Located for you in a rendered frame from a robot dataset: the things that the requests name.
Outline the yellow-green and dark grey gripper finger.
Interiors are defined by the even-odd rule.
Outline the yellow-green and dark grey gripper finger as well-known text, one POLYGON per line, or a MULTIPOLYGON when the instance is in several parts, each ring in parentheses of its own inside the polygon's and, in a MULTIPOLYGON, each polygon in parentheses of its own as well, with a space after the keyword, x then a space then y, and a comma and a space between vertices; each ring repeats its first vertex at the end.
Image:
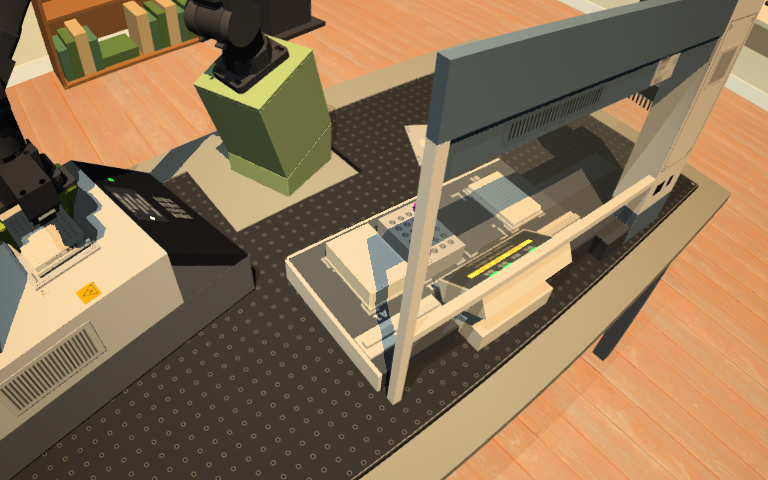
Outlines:
POLYGON ((3 241, 11 245, 19 253, 22 252, 1 220, 0 220, 0 241, 3 241))
POLYGON ((63 209, 68 213, 68 215, 73 220, 74 220, 74 203, 75 203, 75 199, 76 199, 77 190, 78 190, 78 185, 76 183, 75 186, 73 186, 70 189, 68 189, 66 191, 63 191, 62 193, 58 194, 63 209), (65 204, 66 204, 66 206, 65 206, 65 204))

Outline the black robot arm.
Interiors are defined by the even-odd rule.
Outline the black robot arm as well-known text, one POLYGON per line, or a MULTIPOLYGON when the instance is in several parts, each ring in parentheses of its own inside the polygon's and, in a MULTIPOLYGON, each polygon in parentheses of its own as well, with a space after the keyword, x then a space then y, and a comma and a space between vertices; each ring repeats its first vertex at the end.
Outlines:
MULTIPOLYGON (((0 0, 0 160, 5 162, 24 145, 5 89, 30 2, 0 0)), ((213 74, 238 94, 247 92, 290 56, 287 47, 261 33, 261 12, 252 0, 187 0, 183 17, 187 29, 201 36, 199 42, 217 41, 215 47, 222 49, 223 61, 213 68, 213 74)), ((43 226, 57 217, 61 201, 38 149, 29 139, 25 141, 26 148, 17 158, 0 165, 0 201, 4 207, 17 201, 33 226, 43 226)))

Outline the beige benchtop instrument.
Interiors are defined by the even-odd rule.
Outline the beige benchtop instrument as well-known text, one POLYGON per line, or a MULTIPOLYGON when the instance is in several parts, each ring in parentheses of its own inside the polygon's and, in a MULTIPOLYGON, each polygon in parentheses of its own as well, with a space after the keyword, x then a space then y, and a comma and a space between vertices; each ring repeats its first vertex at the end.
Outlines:
POLYGON ((61 166, 92 243, 38 277, 0 241, 0 480, 255 289, 249 255, 150 173, 61 166))

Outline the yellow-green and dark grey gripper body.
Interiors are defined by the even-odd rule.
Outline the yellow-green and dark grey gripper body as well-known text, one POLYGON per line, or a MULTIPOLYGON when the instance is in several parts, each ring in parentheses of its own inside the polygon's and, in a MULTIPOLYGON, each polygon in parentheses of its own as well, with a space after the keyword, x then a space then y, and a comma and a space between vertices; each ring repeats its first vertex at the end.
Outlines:
MULTIPOLYGON (((23 144, 24 145, 21 148, 21 150, 19 152, 15 152, 14 154, 12 154, 14 158, 9 160, 8 162, 10 162, 10 161, 14 160, 15 158, 17 158, 25 150, 25 148, 26 148, 25 140, 24 140, 23 144)), ((50 179, 52 180, 53 185, 55 186, 57 194, 60 194, 63 191, 66 191, 66 190, 68 190, 71 187, 76 185, 77 182, 76 182, 75 178, 70 174, 70 172, 64 166, 60 166, 60 167, 57 168, 57 166, 49 159, 49 157, 45 153, 41 153, 40 156, 41 156, 41 159, 42 159, 42 161, 44 163, 44 166, 46 167, 47 173, 48 173, 50 179), (63 182, 63 183, 61 183, 61 182, 63 182)), ((2 160, 0 160, 0 165, 6 164, 8 162, 5 162, 5 160, 2 159, 2 160)), ((17 202, 11 204, 8 207, 4 207, 4 205, 0 201, 0 215, 3 214, 4 212, 8 211, 9 209, 15 207, 16 205, 18 205, 17 202)))

